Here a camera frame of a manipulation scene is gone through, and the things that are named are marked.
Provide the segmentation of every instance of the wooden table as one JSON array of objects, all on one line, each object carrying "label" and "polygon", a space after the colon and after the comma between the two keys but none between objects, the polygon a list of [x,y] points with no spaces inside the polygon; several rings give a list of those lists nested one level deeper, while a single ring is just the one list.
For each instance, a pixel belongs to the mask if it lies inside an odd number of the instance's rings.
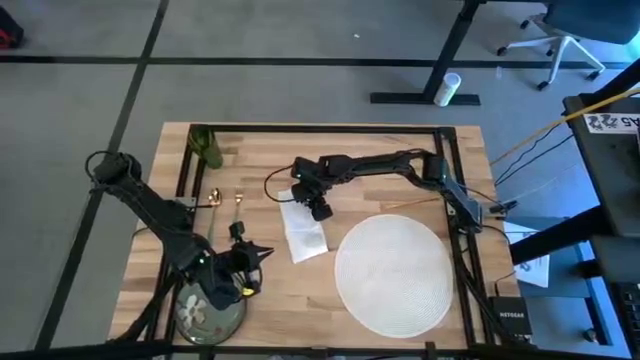
[{"label": "wooden table", "polygon": [[[166,123],[162,129],[149,185],[165,198],[175,195],[189,126],[189,123]],[[407,132],[415,128],[406,127]],[[322,223],[329,253],[296,265],[291,262],[279,206],[263,193],[266,175],[290,165],[297,155],[317,159],[329,154],[368,156],[410,148],[436,151],[433,135],[384,134],[379,125],[371,125],[371,129],[377,133],[292,134],[279,133],[274,128],[274,132],[225,131],[216,134],[224,166],[218,170],[205,170],[199,199],[200,203],[206,203],[213,187],[220,188],[222,192],[223,204],[216,213],[214,248],[216,251],[224,250],[229,244],[227,226],[234,212],[234,189],[241,186],[245,199],[240,218],[246,226],[245,239],[276,249],[263,263],[263,292],[249,300],[246,319],[222,346],[420,349],[425,342],[432,341],[439,349],[466,348],[457,293],[454,293],[448,314],[436,328],[410,339],[391,339],[369,331],[355,320],[342,304],[335,286],[334,258],[342,238],[355,224],[372,215],[393,213],[420,221],[433,230],[451,251],[445,205],[437,193],[418,189],[396,175],[357,178],[349,184],[337,186],[326,197],[335,215]],[[480,128],[461,126],[455,129],[467,186],[495,196]],[[445,153],[451,157],[446,142]],[[193,179],[195,165],[190,168],[189,176]],[[283,173],[272,178],[269,188],[276,193],[293,183],[294,180]],[[417,199],[429,201],[399,206]],[[197,211],[194,231],[206,234],[210,211]],[[486,220],[485,223],[502,228],[500,221]],[[477,243],[485,287],[491,295],[493,282],[513,270],[508,245],[500,233],[491,229],[478,234]],[[121,334],[151,298],[160,258],[161,243],[153,234],[142,232],[134,239],[110,337]],[[500,281],[500,291],[503,295],[518,296],[515,277]],[[475,334],[481,341],[479,311],[473,300],[470,303]],[[161,317],[159,330],[162,333],[158,331],[159,337],[164,333],[164,318]],[[180,335],[176,335],[175,341],[186,343]]]}]

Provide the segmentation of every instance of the green cup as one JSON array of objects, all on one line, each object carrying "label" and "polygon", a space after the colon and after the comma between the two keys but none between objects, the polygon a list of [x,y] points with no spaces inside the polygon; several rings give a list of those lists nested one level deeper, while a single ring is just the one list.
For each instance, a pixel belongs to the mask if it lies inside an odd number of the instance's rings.
[{"label": "green cup", "polygon": [[222,167],[222,152],[216,141],[216,134],[207,126],[193,126],[189,131],[191,150],[205,161],[211,169]]}]

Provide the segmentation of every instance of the gold fork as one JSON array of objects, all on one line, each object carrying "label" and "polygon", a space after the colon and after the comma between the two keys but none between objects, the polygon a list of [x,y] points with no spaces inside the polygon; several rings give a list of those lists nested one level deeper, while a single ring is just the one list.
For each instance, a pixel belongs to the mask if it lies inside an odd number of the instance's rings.
[{"label": "gold fork", "polygon": [[213,220],[215,220],[215,217],[216,217],[216,210],[220,205],[222,205],[222,193],[220,192],[220,189],[215,188],[211,190],[211,193],[209,194],[209,205],[211,205],[212,208],[211,208],[211,223],[209,224],[209,231],[207,232],[207,238],[209,239],[209,242],[213,244]]},{"label": "gold fork", "polygon": [[244,194],[242,193],[242,187],[236,186],[236,196],[235,196],[236,211],[235,211],[235,214],[233,215],[234,223],[237,222],[238,218],[240,217],[240,203],[242,202],[242,199],[244,199]]}]

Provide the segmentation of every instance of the black robotic arm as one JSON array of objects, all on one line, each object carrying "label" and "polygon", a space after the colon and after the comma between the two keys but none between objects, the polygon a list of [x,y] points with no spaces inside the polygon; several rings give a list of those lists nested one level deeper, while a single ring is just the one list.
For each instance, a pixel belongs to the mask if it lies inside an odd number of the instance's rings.
[{"label": "black robotic arm", "polygon": [[[191,209],[173,200],[162,199],[141,179],[140,163],[131,155],[106,153],[102,163],[89,174],[94,189],[104,190],[125,203],[162,242],[171,266],[186,281],[197,282],[216,309],[226,309],[243,297],[260,292],[259,282],[249,281],[249,273],[273,249],[242,240],[241,222],[230,227],[235,243],[231,250],[213,251],[203,236],[191,231]],[[243,273],[248,282],[238,288],[233,274]]]},{"label": "black robotic arm", "polygon": [[[419,176],[411,161],[422,161]],[[482,207],[469,198],[451,178],[447,161],[423,149],[398,151],[393,154],[351,158],[347,155],[321,156],[318,162],[296,157],[291,176],[300,180],[291,187],[293,198],[311,209],[313,218],[322,221],[333,215],[324,195],[334,185],[344,184],[359,176],[398,174],[416,187],[437,191],[455,209],[462,225],[474,232],[482,231]]]}]

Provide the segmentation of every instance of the white cup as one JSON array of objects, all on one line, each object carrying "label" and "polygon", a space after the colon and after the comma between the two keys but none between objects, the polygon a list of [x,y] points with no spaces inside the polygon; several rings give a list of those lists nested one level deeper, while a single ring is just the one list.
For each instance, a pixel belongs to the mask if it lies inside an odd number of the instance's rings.
[{"label": "white cup", "polygon": [[453,97],[453,94],[456,93],[458,87],[460,87],[460,83],[462,79],[460,75],[456,73],[448,73],[442,79],[442,84],[440,84],[440,88],[436,93],[435,98],[433,99],[433,103],[438,106],[447,106],[449,105],[449,101]]}]

